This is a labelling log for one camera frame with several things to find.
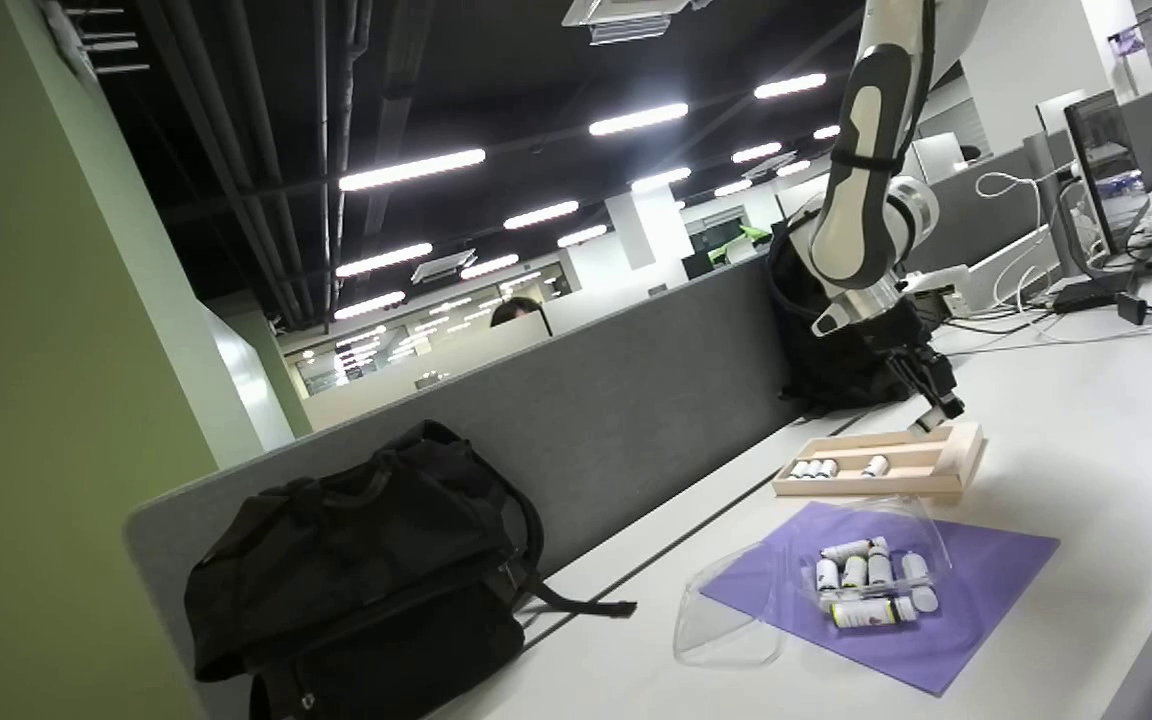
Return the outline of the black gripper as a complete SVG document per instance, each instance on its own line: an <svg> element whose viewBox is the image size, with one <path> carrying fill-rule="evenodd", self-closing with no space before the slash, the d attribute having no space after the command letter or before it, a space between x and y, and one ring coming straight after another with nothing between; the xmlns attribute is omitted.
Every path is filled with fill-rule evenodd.
<svg viewBox="0 0 1152 720"><path fill-rule="evenodd" d="M927 408L942 408L947 419L964 415L964 400L954 392L954 364L927 345L927 333L916 321L886 316L870 328L870 345L927 400Z"/></svg>

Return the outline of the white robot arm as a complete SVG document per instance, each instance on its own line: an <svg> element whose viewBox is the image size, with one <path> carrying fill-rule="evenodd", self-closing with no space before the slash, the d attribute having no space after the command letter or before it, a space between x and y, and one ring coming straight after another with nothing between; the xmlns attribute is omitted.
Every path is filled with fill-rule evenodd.
<svg viewBox="0 0 1152 720"><path fill-rule="evenodd" d="M933 82L964 56L983 8L990 0L863 0L824 207L800 248L824 289L812 333L855 328L927 400L916 415L920 431L955 419L964 400L898 277L898 264L936 227L936 195L906 179L906 154Z"/></svg>

